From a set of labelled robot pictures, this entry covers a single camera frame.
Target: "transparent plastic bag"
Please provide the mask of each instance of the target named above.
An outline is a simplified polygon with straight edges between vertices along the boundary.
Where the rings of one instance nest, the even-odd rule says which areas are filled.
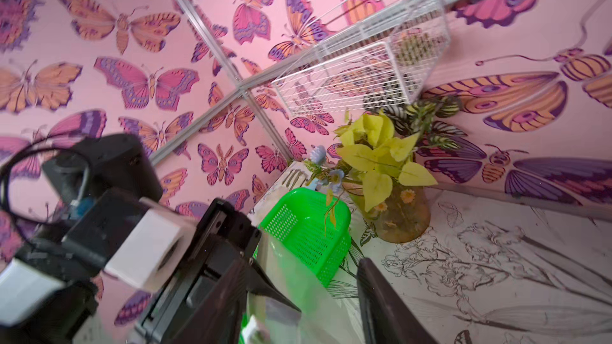
[[[274,237],[264,233],[257,261],[275,287],[302,310],[263,296],[249,295],[249,315],[262,322],[273,344],[361,343],[349,314],[306,265]]]

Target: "blue flower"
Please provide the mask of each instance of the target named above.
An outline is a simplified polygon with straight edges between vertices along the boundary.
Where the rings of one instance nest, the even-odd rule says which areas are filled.
[[[325,151],[325,147],[323,145],[319,145],[310,151],[309,158],[312,162],[321,166],[325,163],[326,154],[327,152]]]
[[[342,186],[342,178],[344,178],[344,172],[340,169],[334,169],[329,172],[329,183],[334,193],[340,191]]]

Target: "green plastic basket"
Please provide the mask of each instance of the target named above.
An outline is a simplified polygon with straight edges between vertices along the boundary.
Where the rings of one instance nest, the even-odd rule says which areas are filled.
[[[325,200],[325,194],[299,187],[280,198],[259,228],[281,241],[327,287],[351,247],[351,212],[339,201],[334,227],[329,217],[325,221]]]

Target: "pink wall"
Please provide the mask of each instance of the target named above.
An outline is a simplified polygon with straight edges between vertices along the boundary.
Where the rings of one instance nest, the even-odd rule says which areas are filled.
[[[396,0],[364,1],[366,12],[374,12]],[[288,8],[299,12],[302,5],[299,13],[306,14],[304,19],[310,12],[322,16],[315,32],[320,38],[348,26],[352,19],[340,9],[324,15],[341,0],[256,0],[248,12],[242,6],[246,2],[195,0],[212,22],[228,27],[223,45],[236,53],[232,59],[244,76],[251,72],[241,61],[266,68],[282,56],[275,50],[288,55],[295,46],[308,46],[316,39],[306,33],[293,39],[286,36],[299,25],[289,22]],[[612,203],[612,141],[602,138],[609,135],[612,119],[610,64],[604,56],[612,53],[608,27],[612,0],[593,7],[597,2],[465,0],[451,8],[452,42],[425,85],[433,89],[424,95],[460,95],[466,110],[448,122],[467,137],[458,153],[435,152],[446,156],[443,161],[432,153],[419,156],[419,161],[429,161],[426,165],[440,182],[571,204],[608,207]],[[579,23],[592,7],[582,34]],[[563,51],[571,48],[582,50],[564,63],[553,59],[557,54],[556,60],[562,59]],[[546,61],[514,57],[475,64],[516,54]],[[571,73],[572,69],[581,73]],[[452,84],[458,80],[463,87]],[[281,134],[290,130],[308,149],[337,142],[327,133],[342,124],[342,114],[332,113],[333,123],[320,117],[286,118],[279,98],[266,93],[273,94],[269,88],[256,90]]]
[[[73,2],[73,9],[87,4],[87,0],[67,1]],[[89,121],[88,125],[94,127],[88,130],[85,126],[76,128],[92,135],[140,131],[142,136],[149,137],[146,146],[153,151],[210,108],[211,87],[216,88],[215,98],[218,99],[234,90],[224,69],[218,71],[208,54],[192,63],[197,40],[186,17],[174,8],[172,0],[92,1],[105,12],[99,10],[93,14],[91,10],[75,10],[71,15],[60,0],[0,0],[0,18],[2,22],[8,20],[12,27],[0,30],[2,161],[33,139],[46,136],[54,127],[80,124],[67,123],[66,118]],[[156,31],[167,33],[163,36],[163,47],[160,48],[160,38],[149,37],[147,43],[144,36],[140,36],[141,46],[130,31],[127,47],[121,53],[116,38],[121,22],[115,19],[119,14],[129,15],[140,6],[148,8],[136,9],[128,16],[128,22],[161,13],[154,19],[161,18],[161,25],[157,26],[153,21],[130,27],[139,35]],[[81,34],[87,37],[80,37],[71,26],[74,20]],[[124,39],[119,39],[119,44],[124,46]],[[131,66],[117,63],[115,59],[118,58]],[[22,88],[18,82],[23,80],[22,74],[30,65],[31,84]],[[148,95],[149,73],[156,75],[156,92],[161,96],[159,102],[156,95],[152,98]],[[107,75],[111,82],[113,78],[116,80],[116,85],[107,83]],[[57,76],[60,77],[58,82],[54,81]],[[133,93],[117,88],[124,85],[121,80],[136,83],[143,96],[138,96],[138,90]],[[162,96],[165,88],[183,92],[176,109],[164,102],[167,100],[167,96]],[[141,107],[131,106],[132,99]],[[226,117],[219,120],[221,122],[210,125],[210,133],[198,133],[192,137],[184,153],[180,156],[171,154],[156,168],[160,179],[169,179],[164,185],[168,196],[162,202],[172,209],[180,207],[183,213],[197,213],[201,207],[191,202],[209,203],[215,197],[224,197],[248,211],[263,191],[253,183],[263,184],[265,188],[284,169],[286,162],[283,160],[273,167],[269,165],[275,153],[272,142],[246,103],[234,102]],[[226,172],[231,175],[225,175],[221,181],[215,176],[217,180],[213,183],[217,166],[209,164],[209,161],[203,164],[200,152],[207,151],[208,147],[218,155],[218,145],[224,156],[228,159],[235,157],[242,164],[224,165],[219,157],[220,166],[226,167]],[[40,159],[37,159],[32,166],[24,166],[15,173],[11,182],[11,205],[33,218],[44,219],[53,214],[58,198],[47,181],[41,179],[44,176],[39,167]],[[17,234],[12,231],[5,215],[0,214],[0,270],[19,245]],[[104,290],[98,311],[106,330],[122,341],[150,295],[104,275],[102,281]]]

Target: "white table surface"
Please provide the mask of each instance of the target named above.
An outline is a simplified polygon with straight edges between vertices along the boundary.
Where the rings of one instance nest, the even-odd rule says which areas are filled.
[[[267,194],[294,168],[308,173],[292,163]],[[612,224],[446,190],[426,195],[431,225],[406,244],[369,237],[341,197],[353,246],[328,290],[356,327],[364,256],[442,344],[612,343]]]

